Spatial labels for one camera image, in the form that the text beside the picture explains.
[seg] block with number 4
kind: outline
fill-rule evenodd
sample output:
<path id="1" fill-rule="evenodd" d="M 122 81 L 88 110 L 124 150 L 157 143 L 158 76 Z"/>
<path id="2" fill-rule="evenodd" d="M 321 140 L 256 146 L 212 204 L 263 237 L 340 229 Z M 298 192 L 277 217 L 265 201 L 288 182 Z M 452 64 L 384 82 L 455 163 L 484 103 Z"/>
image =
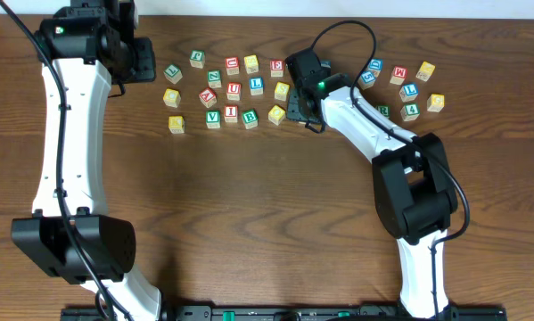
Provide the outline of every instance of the block with number 4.
<path id="1" fill-rule="evenodd" d="M 391 73 L 391 84 L 401 85 L 407 78 L 407 69 L 403 67 L 394 67 Z"/>
<path id="2" fill-rule="evenodd" d="M 227 99 L 228 100 L 241 100 L 241 84 L 229 83 L 227 85 Z"/>
<path id="3" fill-rule="evenodd" d="M 256 54 L 245 57 L 245 69 L 247 73 L 259 72 L 259 58 Z"/>
<path id="4" fill-rule="evenodd" d="M 435 70 L 435 65 L 430 64 L 428 62 L 423 62 L 421 65 L 421 68 L 419 68 L 419 71 L 417 71 L 417 79 L 420 79 L 422 81 L 429 80 L 429 77 L 433 74 L 433 71 Z"/>
<path id="5" fill-rule="evenodd" d="M 171 134 L 183 134 L 185 132 L 184 118 L 181 116 L 169 116 L 168 127 Z"/>
<path id="6" fill-rule="evenodd" d="M 199 94 L 199 99 L 205 107 L 209 108 L 217 102 L 217 95 L 215 95 L 210 88 L 205 88 L 205 90 Z"/>
<path id="7" fill-rule="evenodd" d="M 415 84 L 407 84 L 401 87 L 401 90 L 399 90 L 399 97 L 401 97 L 401 101 L 411 102 L 415 98 L 417 98 L 417 94 L 419 92 L 417 91 L 417 86 Z"/>
<path id="8" fill-rule="evenodd" d="M 177 108 L 177 106 L 179 106 L 180 101 L 181 95 L 179 95 L 179 92 L 177 90 L 167 89 L 166 93 L 163 95 L 163 102 L 169 107 Z"/>
<path id="9" fill-rule="evenodd" d="M 401 109 L 401 118 L 403 121 L 415 120 L 419 117 L 419 107 L 416 103 L 410 103 Z"/>
<path id="10" fill-rule="evenodd" d="M 207 82 L 210 88 L 221 88 L 221 73 L 219 70 L 207 71 Z"/>
<path id="11" fill-rule="evenodd" d="M 177 81 L 183 77 L 181 70 L 173 63 L 168 66 L 163 74 L 166 76 L 167 80 L 171 81 L 172 84 L 177 84 Z"/>
<path id="12" fill-rule="evenodd" d="M 245 111 L 243 114 L 241 114 L 241 117 L 242 123 L 247 129 L 255 128 L 259 125 L 259 118 L 254 110 Z"/>
<path id="13" fill-rule="evenodd" d="M 374 77 L 380 76 L 380 71 L 382 71 L 383 60 L 381 59 L 372 59 L 367 65 L 367 71 L 374 74 Z"/>
<path id="14" fill-rule="evenodd" d="M 249 79 L 249 87 L 251 88 L 251 95 L 263 95 L 263 78 L 255 77 Z"/>
<path id="15" fill-rule="evenodd" d="M 207 128 L 221 128 L 221 115 L 219 111 L 207 111 L 205 113 Z"/>
<path id="16" fill-rule="evenodd" d="M 362 72 L 362 75 L 359 78 L 359 85 L 362 89 L 367 89 L 375 84 L 374 74 L 370 71 Z"/>
<path id="17" fill-rule="evenodd" d="M 388 106 L 375 106 L 375 109 L 383 115 L 386 119 L 390 118 L 390 107 Z"/>
<path id="18" fill-rule="evenodd" d="M 286 118 L 286 111 L 280 108 L 278 105 L 275 105 L 272 110 L 268 112 L 268 120 L 272 121 L 275 125 L 280 125 L 281 122 Z"/>
<path id="19" fill-rule="evenodd" d="M 286 102 L 288 92 L 291 91 L 291 87 L 282 82 L 277 82 L 275 87 L 275 99 Z"/>
<path id="20" fill-rule="evenodd" d="M 237 122 L 238 109 L 237 106 L 225 106 L 225 122 Z"/>
<path id="21" fill-rule="evenodd" d="M 284 76 L 284 62 L 279 60 L 270 61 L 270 77 Z"/>
<path id="22" fill-rule="evenodd" d="M 205 65 L 205 53 L 201 50 L 193 50 L 192 55 L 189 57 L 189 63 L 192 67 L 203 68 Z"/>
<path id="23" fill-rule="evenodd" d="M 237 75 L 239 73 L 239 58 L 225 58 L 225 67 L 227 69 L 227 75 Z"/>
<path id="24" fill-rule="evenodd" d="M 439 112 L 445 107 L 445 95 L 433 94 L 427 100 L 427 111 Z"/>

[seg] wooden surface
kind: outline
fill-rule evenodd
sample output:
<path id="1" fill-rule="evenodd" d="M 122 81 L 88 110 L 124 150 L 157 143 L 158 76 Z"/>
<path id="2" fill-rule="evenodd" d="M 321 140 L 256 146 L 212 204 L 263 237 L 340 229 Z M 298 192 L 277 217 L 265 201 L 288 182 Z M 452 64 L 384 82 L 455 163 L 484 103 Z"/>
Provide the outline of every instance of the wooden surface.
<path id="1" fill-rule="evenodd" d="M 22 17 L 34 30 L 43 17 Z M 268 60 L 310 44 L 333 19 L 142 18 L 157 57 L 154 83 L 110 99 L 104 121 L 103 182 L 111 215 L 136 228 L 136 262 L 166 294 L 218 305 L 347 305 L 395 300 L 398 249 L 374 209 L 367 160 L 339 133 L 317 136 L 267 120 L 275 103 Z M 458 304 L 503 304 L 510 320 L 534 320 L 534 21 L 366 20 L 379 38 L 384 69 L 364 92 L 391 106 L 392 120 L 443 140 L 472 206 L 468 233 L 447 244 L 445 282 Z M 189 65 L 206 53 L 204 70 Z M 328 33 L 316 50 L 334 71 L 353 75 L 370 51 L 355 27 Z M 248 76 L 227 77 L 227 56 L 256 54 L 265 93 L 250 96 Z M 417 102 L 446 95 L 441 113 L 401 123 L 394 64 L 415 76 Z M 184 78 L 163 77 L 170 63 Z M 206 71 L 243 83 L 241 111 L 259 127 L 206 129 L 197 94 Z M 58 320 L 68 305 L 93 296 L 48 278 L 10 240 L 13 218 L 28 217 L 37 192 L 45 130 L 45 91 L 33 48 L 0 16 L 0 320 Z M 162 101 L 181 92 L 179 109 Z M 172 136 L 169 115 L 183 115 L 186 134 Z M 462 223 L 453 215 L 451 230 Z"/>

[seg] black cable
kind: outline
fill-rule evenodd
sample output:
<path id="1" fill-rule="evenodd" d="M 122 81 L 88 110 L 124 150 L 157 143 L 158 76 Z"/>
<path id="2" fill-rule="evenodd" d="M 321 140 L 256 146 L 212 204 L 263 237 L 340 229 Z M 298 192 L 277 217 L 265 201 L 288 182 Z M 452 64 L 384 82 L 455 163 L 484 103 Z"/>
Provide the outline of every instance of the black cable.
<path id="1" fill-rule="evenodd" d="M 458 181 L 453 176 L 453 174 L 451 174 L 451 172 L 443 164 L 441 164 L 440 161 L 434 155 L 426 152 L 423 148 L 421 148 L 417 144 L 405 139 L 402 136 L 399 136 L 399 135 L 395 134 L 394 131 L 393 131 L 393 128 L 385 127 L 381 122 L 379 122 L 377 119 L 374 119 L 374 117 L 372 115 L 370 115 L 367 111 L 365 111 L 359 105 L 357 99 L 355 99 L 355 97 L 354 97 L 354 87 L 356 86 L 359 78 L 362 76 L 362 73 L 366 70 L 367 66 L 369 65 L 371 60 L 374 58 L 375 50 L 377 49 L 377 41 L 375 39 L 375 34 L 374 34 L 374 32 L 372 31 L 372 29 L 369 26 L 367 26 L 364 22 L 361 22 L 361 21 L 340 21 L 340 22 L 336 22 L 332 26 L 324 29 L 318 35 L 318 37 L 316 37 L 316 39 L 314 40 L 314 42 L 312 43 L 310 48 L 314 49 L 314 46 L 316 45 L 316 42 L 318 41 L 318 39 L 320 39 L 320 37 L 323 34 L 325 34 L 327 31 L 329 31 L 330 29 L 334 29 L 334 28 L 336 28 L 336 27 L 338 27 L 340 25 L 343 25 L 343 24 L 356 24 L 358 26 L 361 26 L 362 28 L 366 29 L 369 32 L 369 34 L 370 34 L 370 36 L 372 36 L 372 40 L 374 42 L 374 48 L 372 49 L 372 54 L 370 54 L 370 57 L 368 58 L 366 64 L 364 65 L 362 70 L 357 74 L 357 76 L 354 78 L 352 86 L 349 88 L 349 98 L 354 103 L 354 106 L 356 106 L 356 108 L 364 115 L 364 117 L 366 117 L 368 120 L 370 120 L 372 123 L 374 123 L 374 125 L 376 125 L 379 129 L 383 130 L 389 136 L 397 139 L 401 143 L 406 144 L 407 146 L 409 146 L 414 151 L 419 152 L 421 155 L 423 155 L 425 158 L 427 158 L 432 165 L 437 166 L 443 172 L 443 174 L 448 178 L 448 180 L 451 181 L 451 184 L 455 187 L 456 191 L 459 194 L 459 197 L 461 198 L 461 203 L 463 204 L 464 222 L 463 222 L 463 225 L 461 226 L 461 228 L 457 232 L 455 232 L 455 233 L 453 233 L 451 235 L 448 235 L 448 236 L 440 238 L 439 240 L 433 241 L 433 243 L 431 244 L 431 248 L 430 248 L 430 250 L 431 250 L 432 277 L 433 277 L 433 280 L 432 280 L 433 281 L 432 282 L 433 289 L 432 289 L 431 294 L 433 296 L 433 303 L 434 303 L 434 307 L 435 307 L 435 318 L 438 318 L 439 317 L 439 306 L 438 306 L 438 303 L 437 303 L 437 271 L 436 271 L 436 264 L 435 264 L 435 254 L 437 253 L 437 250 L 435 249 L 435 247 L 439 243 L 443 243 L 443 242 L 446 242 L 446 241 L 454 240 L 457 237 L 459 237 L 459 236 L 464 234 L 464 232 L 466 231 L 467 227 L 469 226 L 469 222 L 471 220 L 471 210 L 470 210 L 470 207 L 469 207 L 469 202 L 467 201 L 466 196 L 464 195 L 463 187 L 461 187 L 459 185 Z"/>
<path id="2" fill-rule="evenodd" d="M 62 189 L 62 156 L 63 156 L 63 150 L 64 150 L 64 134 L 65 134 L 65 128 L 66 128 L 66 117 L 67 117 L 67 109 L 68 109 L 65 89 L 61 83 L 59 74 L 53 68 L 50 58 L 45 54 L 43 48 L 41 48 L 40 44 L 37 42 L 37 40 L 31 34 L 31 32 L 27 29 L 25 24 L 19 19 L 19 17 L 15 14 L 15 12 L 13 12 L 11 8 L 9 8 L 9 6 L 3 0 L 0 0 L 0 5 L 5 10 L 5 12 L 7 12 L 9 17 L 11 17 L 11 19 L 17 24 L 17 26 L 19 26 L 19 28 L 23 31 L 25 36 L 27 36 L 31 44 L 35 47 L 35 49 L 37 50 L 37 53 L 42 58 L 44 64 L 51 71 L 51 75 L 53 76 L 54 83 L 56 84 L 57 89 L 59 91 L 59 98 L 60 98 L 59 111 L 61 115 L 60 115 L 60 120 L 59 120 L 59 138 L 58 138 L 57 153 L 56 153 L 56 188 L 54 192 L 56 193 L 57 201 L 59 203 L 59 209 L 61 211 L 62 223 L 64 225 L 64 228 L 66 229 L 70 244 L 72 245 L 72 247 L 75 248 L 75 251 L 77 252 L 78 257 L 82 260 L 82 263 L 85 265 L 86 270 L 88 271 L 88 273 L 94 280 L 94 283 L 98 287 L 98 292 L 103 296 L 104 301 L 106 302 L 106 306 L 108 307 L 108 314 L 109 314 L 108 319 L 110 321 L 115 320 L 112 297 L 110 296 L 104 284 L 101 282 L 98 274 L 96 274 L 94 267 L 90 264 L 90 261 L 86 257 L 84 250 L 82 249 L 82 246 L 78 242 L 74 234 L 74 230 L 72 226 L 70 225 L 69 215 L 67 214 L 68 211 L 66 208 L 66 202 L 64 200 L 65 194 L 64 194 L 64 190 Z"/>

